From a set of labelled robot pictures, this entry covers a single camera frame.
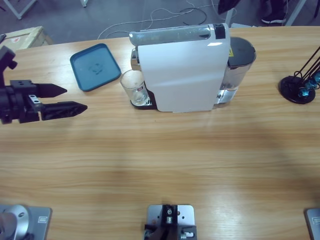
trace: white coffee machine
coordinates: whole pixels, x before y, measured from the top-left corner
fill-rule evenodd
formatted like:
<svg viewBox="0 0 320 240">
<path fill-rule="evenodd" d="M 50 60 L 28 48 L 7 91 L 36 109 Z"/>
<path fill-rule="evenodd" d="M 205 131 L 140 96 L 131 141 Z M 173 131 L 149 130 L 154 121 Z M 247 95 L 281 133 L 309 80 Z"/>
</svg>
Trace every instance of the white coffee machine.
<svg viewBox="0 0 320 240">
<path fill-rule="evenodd" d="M 224 23 L 131 32 L 132 70 L 141 71 L 148 100 L 161 112 L 209 111 L 230 102 L 256 59 L 245 39 Z"/>
</svg>

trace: glass cup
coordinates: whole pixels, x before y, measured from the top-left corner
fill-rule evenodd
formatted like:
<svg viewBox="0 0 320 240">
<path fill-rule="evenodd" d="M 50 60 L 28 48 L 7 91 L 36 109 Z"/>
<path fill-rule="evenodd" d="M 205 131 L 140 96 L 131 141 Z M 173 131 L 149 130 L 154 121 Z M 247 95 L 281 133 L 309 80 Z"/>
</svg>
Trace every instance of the glass cup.
<svg viewBox="0 0 320 240">
<path fill-rule="evenodd" d="M 149 95 L 141 71 L 126 71 L 121 76 L 120 83 L 133 105 L 143 106 L 148 102 Z"/>
</svg>

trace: blue tray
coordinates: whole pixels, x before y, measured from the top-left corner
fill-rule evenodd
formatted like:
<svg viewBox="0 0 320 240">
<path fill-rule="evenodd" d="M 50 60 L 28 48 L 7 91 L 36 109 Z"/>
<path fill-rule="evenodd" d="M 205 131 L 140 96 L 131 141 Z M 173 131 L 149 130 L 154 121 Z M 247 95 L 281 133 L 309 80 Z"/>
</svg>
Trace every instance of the blue tray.
<svg viewBox="0 0 320 240">
<path fill-rule="evenodd" d="M 82 91 L 91 91 L 116 80 L 121 70 L 107 45 L 99 43 L 70 58 L 75 79 Z"/>
</svg>

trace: coffee machine lid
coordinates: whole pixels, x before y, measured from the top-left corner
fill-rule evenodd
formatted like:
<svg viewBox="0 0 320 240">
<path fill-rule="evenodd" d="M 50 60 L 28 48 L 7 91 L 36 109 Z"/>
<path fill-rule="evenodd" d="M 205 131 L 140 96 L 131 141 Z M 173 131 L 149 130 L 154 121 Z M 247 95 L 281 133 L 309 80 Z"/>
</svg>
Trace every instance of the coffee machine lid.
<svg viewBox="0 0 320 240">
<path fill-rule="evenodd" d="M 256 50 L 249 41 L 241 37 L 231 37 L 230 45 L 228 66 L 231 69 L 247 66 L 255 61 Z"/>
</svg>

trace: black robotic gripper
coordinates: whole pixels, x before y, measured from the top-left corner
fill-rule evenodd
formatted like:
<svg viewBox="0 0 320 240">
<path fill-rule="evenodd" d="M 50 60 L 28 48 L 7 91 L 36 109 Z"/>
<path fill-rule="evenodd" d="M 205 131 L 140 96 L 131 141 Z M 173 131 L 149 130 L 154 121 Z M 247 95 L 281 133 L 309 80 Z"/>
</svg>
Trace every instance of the black robotic gripper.
<svg viewBox="0 0 320 240">
<path fill-rule="evenodd" d="M 17 119 L 21 124 L 42 120 L 74 117 L 88 107 L 74 101 L 43 104 L 38 98 L 54 98 L 67 92 L 66 89 L 51 83 L 32 83 L 31 80 L 11 80 L 5 85 L 4 71 L 14 69 L 17 62 L 15 53 L 3 46 L 0 49 L 0 119 L 2 124 L 10 124 Z"/>
</svg>

